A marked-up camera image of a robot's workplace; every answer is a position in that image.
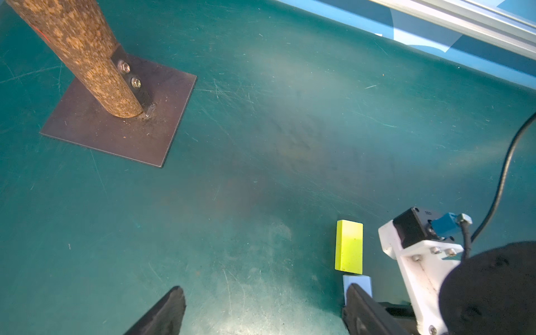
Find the light blue block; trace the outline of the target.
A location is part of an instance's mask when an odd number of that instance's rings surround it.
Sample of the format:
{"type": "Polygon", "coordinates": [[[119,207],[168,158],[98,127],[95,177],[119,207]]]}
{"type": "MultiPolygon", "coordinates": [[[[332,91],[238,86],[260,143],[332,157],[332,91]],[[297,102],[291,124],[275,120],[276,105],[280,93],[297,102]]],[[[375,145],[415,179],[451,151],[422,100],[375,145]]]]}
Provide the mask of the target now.
{"type": "Polygon", "coordinates": [[[369,296],[373,296],[371,278],[369,276],[357,275],[357,274],[344,274],[343,275],[343,293],[344,293],[344,305],[348,304],[347,291],[353,284],[358,285],[369,296]]]}

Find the lime green block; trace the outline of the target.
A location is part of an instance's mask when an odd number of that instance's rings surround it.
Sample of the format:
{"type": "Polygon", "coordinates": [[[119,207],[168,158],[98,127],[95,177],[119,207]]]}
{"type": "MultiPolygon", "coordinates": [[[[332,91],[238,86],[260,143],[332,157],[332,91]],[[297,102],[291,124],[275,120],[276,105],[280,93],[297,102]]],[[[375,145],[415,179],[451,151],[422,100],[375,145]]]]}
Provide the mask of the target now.
{"type": "Polygon", "coordinates": [[[362,223],[339,220],[336,224],[336,247],[334,268],[340,272],[363,274],[362,223]]]}

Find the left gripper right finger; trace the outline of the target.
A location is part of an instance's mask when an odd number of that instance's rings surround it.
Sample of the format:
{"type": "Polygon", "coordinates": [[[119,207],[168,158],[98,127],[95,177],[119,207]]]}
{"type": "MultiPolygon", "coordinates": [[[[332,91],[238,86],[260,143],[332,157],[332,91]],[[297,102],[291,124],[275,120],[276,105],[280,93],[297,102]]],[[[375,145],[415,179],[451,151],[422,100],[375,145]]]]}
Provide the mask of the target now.
{"type": "Polygon", "coordinates": [[[413,307],[377,302],[353,284],[347,291],[348,304],[342,320],[349,334],[412,334],[413,307]]]}

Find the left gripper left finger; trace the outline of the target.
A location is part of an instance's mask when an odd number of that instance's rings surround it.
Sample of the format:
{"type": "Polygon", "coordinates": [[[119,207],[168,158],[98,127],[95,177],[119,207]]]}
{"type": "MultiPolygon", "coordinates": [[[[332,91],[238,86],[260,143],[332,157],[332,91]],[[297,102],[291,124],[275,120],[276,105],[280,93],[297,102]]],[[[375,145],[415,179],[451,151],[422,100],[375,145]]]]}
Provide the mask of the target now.
{"type": "Polygon", "coordinates": [[[180,286],[172,287],[125,335],[178,335],[186,312],[180,286]]]}

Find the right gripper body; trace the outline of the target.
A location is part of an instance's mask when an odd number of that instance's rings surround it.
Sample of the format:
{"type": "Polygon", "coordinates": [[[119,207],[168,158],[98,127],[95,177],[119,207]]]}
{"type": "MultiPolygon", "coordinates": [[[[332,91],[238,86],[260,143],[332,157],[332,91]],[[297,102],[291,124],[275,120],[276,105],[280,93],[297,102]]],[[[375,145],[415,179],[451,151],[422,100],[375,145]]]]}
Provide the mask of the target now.
{"type": "Polygon", "coordinates": [[[535,333],[535,243],[495,248],[463,261],[444,280],[447,334],[535,333]]]}

